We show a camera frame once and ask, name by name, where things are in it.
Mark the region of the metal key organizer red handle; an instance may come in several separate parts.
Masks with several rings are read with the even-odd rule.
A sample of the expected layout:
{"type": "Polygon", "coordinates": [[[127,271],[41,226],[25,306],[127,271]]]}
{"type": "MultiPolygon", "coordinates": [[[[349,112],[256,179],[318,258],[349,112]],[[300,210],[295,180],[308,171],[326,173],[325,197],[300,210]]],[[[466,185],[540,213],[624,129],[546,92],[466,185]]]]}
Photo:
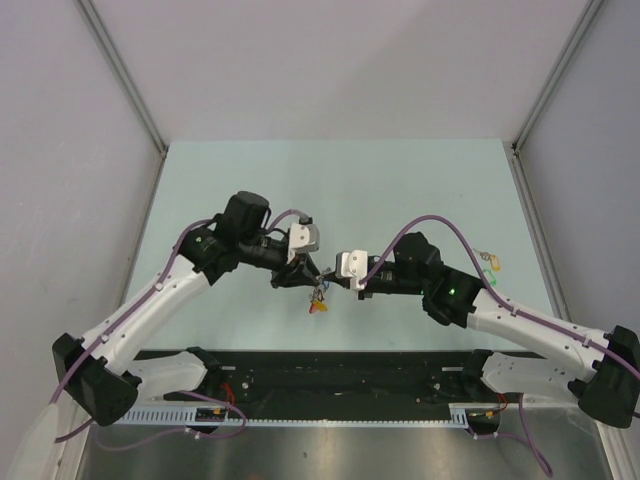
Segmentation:
{"type": "Polygon", "coordinates": [[[319,300],[322,301],[326,304],[326,294],[327,292],[325,292],[323,290],[323,284],[322,281],[320,282],[320,284],[316,287],[313,288],[311,294],[309,295],[309,308],[308,308],[308,313],[309,314],[315,314],[315,313],[324,313],[324,312],[319,312],[319,311],[315,311],[312,304],[314,300],[319,300]]]}

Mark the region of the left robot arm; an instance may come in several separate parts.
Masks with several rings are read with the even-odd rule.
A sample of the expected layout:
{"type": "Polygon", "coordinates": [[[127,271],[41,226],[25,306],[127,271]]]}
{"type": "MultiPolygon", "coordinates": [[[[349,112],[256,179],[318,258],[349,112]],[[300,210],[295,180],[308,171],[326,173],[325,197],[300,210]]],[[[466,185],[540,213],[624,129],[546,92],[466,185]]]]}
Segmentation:
{"type": "Polygon", "coordinates": [[[68,394],[100,426],[121,419],[134,405],[181,390],[214,397],[221,387],[217,361],[201,348],[139,361],[137,355],[182,307],[238,265],[271,272],[275,288],[317,286],[310,255],[319,248],[318,227],[307,214],[283,239],[265,222],[271,209],[255,193],[231,196],[223,212],[189,225],[163,269],[106,320],[75,338],[61,335],[52,351],[58,385],[51,400],[68,394]]]}

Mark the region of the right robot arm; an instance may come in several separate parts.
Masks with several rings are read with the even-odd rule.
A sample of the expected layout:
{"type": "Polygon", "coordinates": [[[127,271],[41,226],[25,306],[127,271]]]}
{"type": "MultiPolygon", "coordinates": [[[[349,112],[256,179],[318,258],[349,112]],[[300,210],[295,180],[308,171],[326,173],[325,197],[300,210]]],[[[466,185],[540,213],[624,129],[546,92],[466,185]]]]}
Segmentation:
{"type": "Polygon", "coordinates": [[[482,350],[461,376],[463,393],[484,401],[494,392],[546,396],[577,405],[592,419],[626,429],[639,401],[639,338],[616,326],[589,328],[531,311],[491,288],[482,276],[447,266],[421,233],[403,235],[390,261],[363,250],[341,252],[326,279],[364,300],[375,294],[419,295],[423,311],[506,339],[534,353],[517,360],[482,350]]]}

